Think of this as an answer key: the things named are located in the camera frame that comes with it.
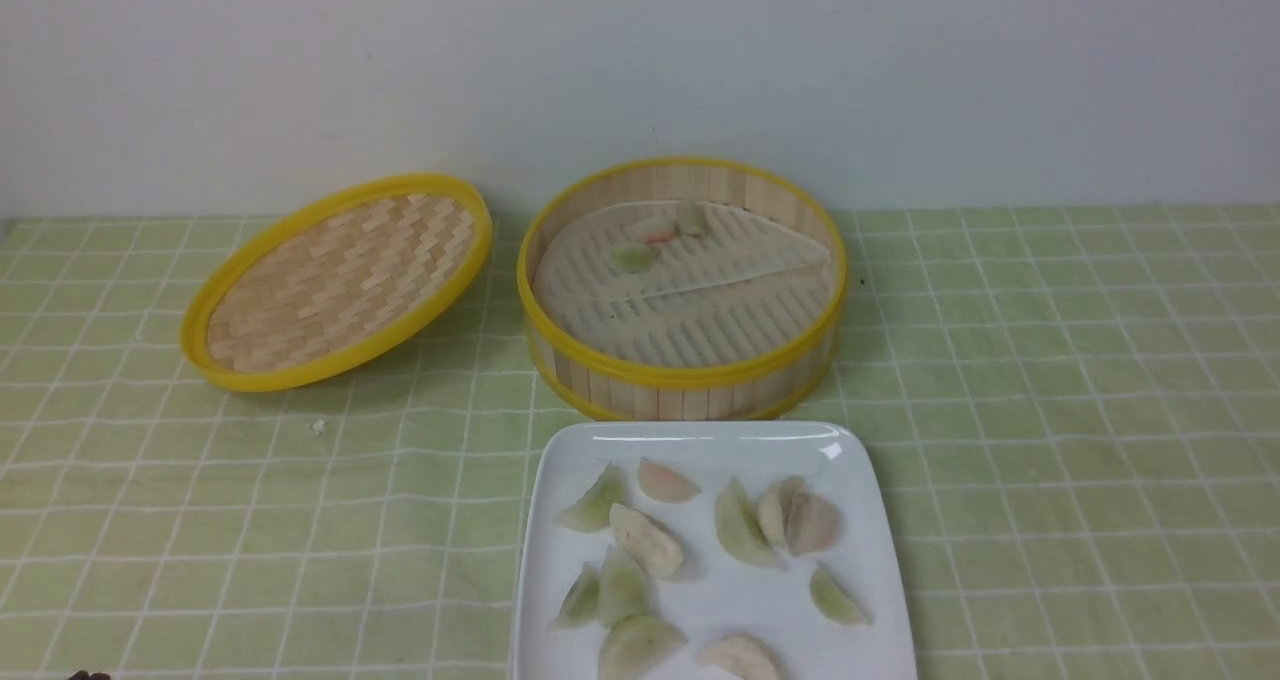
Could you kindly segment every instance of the yellow rim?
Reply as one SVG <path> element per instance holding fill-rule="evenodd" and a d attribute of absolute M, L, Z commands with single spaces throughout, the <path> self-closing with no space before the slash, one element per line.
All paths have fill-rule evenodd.
<path fill-rule="evenodd" d="M 541 307 L 539 307 L 538 301 L 534 298 L 534 289 L 530 287 L 529 277 L 525 271 L 525 268 L 529 265 L 529 246 L 532 242 L 534 234 L 561 202 L 572 196 L 572 193 L 586 187 L 586 184 L 595 183 L 599 179 L 617 173 L 634 170 L 636 168 L 646 168 L 650 165 L 708 165 L 712 168 L 740 170 L 741 173 L 754 174 L 771 183 L 782 184 L 783 188 L 795 193 L 801 202 L 805 202 L 805 205 L 813 209 L 822 224 L 826 225 L 827 232 L 829 232 L 832 238 L 835 238 L 833 245 L 836 246 L 836 257 L 833 261 L 836 261 L 837 273 L 836 296 L 832 297 L 831 304 L 823 309 L 822 315 L 818 316 L 818 321 L 803 334 L 772 352 L 764 353 L 759 357 L 753 357 L 751 360 L 733 362 L 731 365 L 717 365 L 713 368 L 660 368 L 655 365 L 643 365 L 640 362 L 620 360 L 588 347 L 585 343 L 575 339 L 571 334 L 566 333 L 556 323 L 553 323 L 553 320 L 543 311 Z M 813 197 L 809 197 L 809 193 L 797 188 L 795 184 L 791 184 L 786 179 L 771 173 L 765 173 L 764 170 L 733 163 L 731 160 L 717 160 L 713 158 L 653 158 L 649 160 L 636 160 L 635 163 L 617 165 L 614 168 L 602 170 L 589 178 L 584 178 L 572 184 L 564 192 L 559 193 L 556 200 L 549 202 L 547 207 L 544 207 L 543 211 L 534 218 L 532 224 L 530 224 L 529 231 L 525 233 L 524 242 L 520 243 L 520 257 L 516 261 L 516 287 L 520 291 L 520 302 L 525 307 L 525 315 L 529 318 L 530 323 L 538 329 L 539 333 L 541 333 L 544 338 L 547 338 L 552 347 L 564 353 L 570 360 L 580 365 L 589 366 L 591 370 L 599 371 L 604 375 L 627 380 L 628 383 L 673 389 L 698 389 L 716 385 L 732 385 L 754 380 L 791 364 L 796 360 L 796 357 L 808 352 L 809 348 L 822 339 L 823 334 L 836 321 L 836 318 L 840 314 L 840 306 L 845 297 L 845 279 L 847 273 L 849 269 L 845 260 L 845 243 L 840 238 L 840 229 L 831 216 L 827 215 L 827 211 L 818 205 Z"/>
<path fill-rule="evenodd" d="M 461 202 L 475 218 L 475 242 L 471 243 L 471 250 L 467 251 L 466 257 L 453 277 L 445 280 L 429 301 L 425 301 L 419 307 L 404 314 L 399 320 L 396 320 L 358 343 L 287 370 L 253 374 L 233 373 L 219 365 L 209 355 L 205 339 L 209 336 L 209 319 L 214 309 L 218 307 L 227 291 L 256 261 L 275 250 L 279 243 L 315 225 L 320 220 L 364 205 L 365 202 L 396 196 L 397 193 L 444 193 Z M 397 175 L 366 184 L 357 184 L 356 187 L 333 193 L 279 220 L 279 223 L 270 225 L 270 228 L 256 238 L 252 238 L 243 248 L 232 255 L 205 282 L 196 295 L 196 300 L 192 301 L 191 307 L 187 307 L 179 338 L 182 352 L 210 383 L 229 391 L 250 393 L 283 391 L 332 378 L 357 365 L 369 362 L 407 341 L 413 333 L 429 324 L 430 320 L 435 320 L 445 309 L 453 305 L 453 301 L 462 295 L 462 291 L 480 273 L 481 266 L 484 266 L 485 260 L 489 257 L 492 246 L 493 220 L 489 218 L 489 210 L 485 207 L 480 193 L 465 181 L 448 175 Z"/>
<path fill-rule="evenodd" d="M 529 339 L 529 355 L 530 357 L 534 359 L 534 366 L 538 369 L 538 374 L 541 375 L 543 380 L 547 380 L 547 384 L 550 385 L 550 388 L 564 402 L 572 406 L 573 410 L 580 411 L 581 415 L 586 415 L 591 420 L 600 420 L 600 421 L 635 420 L 635 417 L 618 415 L 616 412 L 604 410 L 598 405 L 593 405 L 582 400 L 572 389 L 568 389 L 563 383 L 557 380 L 552 373 L 548 371 L 547 366 L 543 364 L 543 359 L 538 356 L 538 350 L 534 347 L 534 338 L 530 336 L 527 337 L 527 339 Z M 814 388 L 817 388 L 818 384 L 822 383 L 822 379 L 826 378 L 827 373 L 831 371 L 831 362 L 835 359 L 836 359 L 836 347 L 832 346 L 831 352 L 828 352 L 827 357 L 823 359 L 822 361 L 822 368 L 818 369 L 818 373 L 814 374 L 813 379 L 805 383 L 803 388 L 787 396 L 786 398 L 782 398 L 782 402 L 767 407 L 760 412 L 748 415 L 746 417 L 730 417 L 728 420 L 772 420 L 778 415 L 782 415 L 783 412 L 794 409 L 795 406 L 804 402 L 804 398 L 809 397 L 809 393 L 812 393 Z"/>

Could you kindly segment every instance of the white wall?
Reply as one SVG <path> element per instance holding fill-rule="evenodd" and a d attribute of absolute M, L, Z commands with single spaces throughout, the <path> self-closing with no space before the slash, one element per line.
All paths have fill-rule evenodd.
<path fill-rule="evenodd" d="M 1280 201 L 1280 0 L 0 0 L 0 201 L 534 210 L 628 159 L 832 206 Z"/>

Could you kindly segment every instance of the woven bamboo lid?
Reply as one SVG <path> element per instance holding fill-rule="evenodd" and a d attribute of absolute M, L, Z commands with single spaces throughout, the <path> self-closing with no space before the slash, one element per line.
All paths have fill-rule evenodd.
<path fill-rule="evenodd" d="M 480 193 L 454 178 L 402 175 L 335 193 L 220 266 L 187 311 L 183 351 L 233 391 L 337 375 L 443 312 L 492 241 Z"/>

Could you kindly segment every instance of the table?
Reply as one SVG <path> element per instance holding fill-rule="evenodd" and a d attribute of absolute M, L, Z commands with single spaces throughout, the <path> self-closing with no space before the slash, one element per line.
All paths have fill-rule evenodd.
<path fill-rule="evenodd" d="M 31 219 L 0 245 L 0 680 L 507 676 L 540 448 L 527 218 L 340 378 L 228 394 L 175 337 L 270 220 Z M 1280 209 L 837 214 L 835 371 L 791 417 L 882 484 L 927 679 L 1280 666 Z"/>

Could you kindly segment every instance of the white square plate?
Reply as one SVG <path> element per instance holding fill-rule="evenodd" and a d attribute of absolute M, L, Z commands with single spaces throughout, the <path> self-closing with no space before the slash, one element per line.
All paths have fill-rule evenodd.
<path fill-rule="evenodd" d="M 701 488 L 684 505 L 649 499 L 635 482 L 641 457 L 671 466 Z M 599 569 L 608 530 L 573 533 L 554 525 L 604 466 L 626 471 L 631 505 L 664 522 L 685 544 L 680 581 L 653 581 L 657 611 L 689 636 L 680 653 L 646 677 L 717 679 L 694 654 L 732 631 L 771 645 L 792 680 L 868 677 L 915 680 L 915 653 L 902 579 L 870 458 L 850 430 L 822 423 L 617 423 L 566 428 L 538 469 L 516 601 L 515 680 L 593 680 L 604 629 L 548 629 L 584 562 Z M 745 566 L 716 539 L 717 494 L 737 475 L 753 498 L 787 475 L 804 475 L 844 515 L 841 538 L 824 553 L 790 557 L 786 570 Z M 870 617 L 846 627 L 809 599 L 815 560 L 827 565 Z"/>

